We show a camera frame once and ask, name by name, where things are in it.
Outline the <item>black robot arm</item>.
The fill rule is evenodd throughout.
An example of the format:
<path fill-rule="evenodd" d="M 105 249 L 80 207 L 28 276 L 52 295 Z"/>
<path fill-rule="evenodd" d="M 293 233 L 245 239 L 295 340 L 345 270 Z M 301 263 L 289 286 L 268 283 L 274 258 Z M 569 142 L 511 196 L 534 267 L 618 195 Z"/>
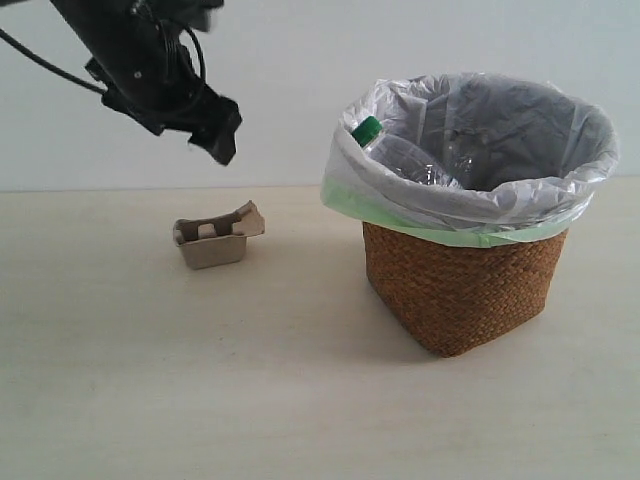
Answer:
<path fill-rule="evenodd" d="M 104 106 L 159 136 L 189 134 L 189 143 L 221 165 L 236 154 L 238 104 L 207 83 L 201 45 L 184 46 L 212 27 L 223 7 L 211 1 L 57 1 L 54 6 L 91 58 L 89 74 L 106 87 Z"/>

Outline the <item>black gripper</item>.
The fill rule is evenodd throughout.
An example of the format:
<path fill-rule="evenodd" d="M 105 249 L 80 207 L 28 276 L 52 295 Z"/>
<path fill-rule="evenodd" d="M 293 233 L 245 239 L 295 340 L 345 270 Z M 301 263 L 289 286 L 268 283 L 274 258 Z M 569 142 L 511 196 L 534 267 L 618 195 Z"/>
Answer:
<path fill-rule="evenodd" d="M 166 130 L 191 133 L 188 142 L 220 165 L 236 155 L 235 135 L 242 123 L 238 104 L 212 90 L 196 73 L 186 46 L 160 49 L 151 67 L 109 73 L 97 59 L 86 64 L 106 86 L 104 106 L 131 117 L 154 135 Z"/>

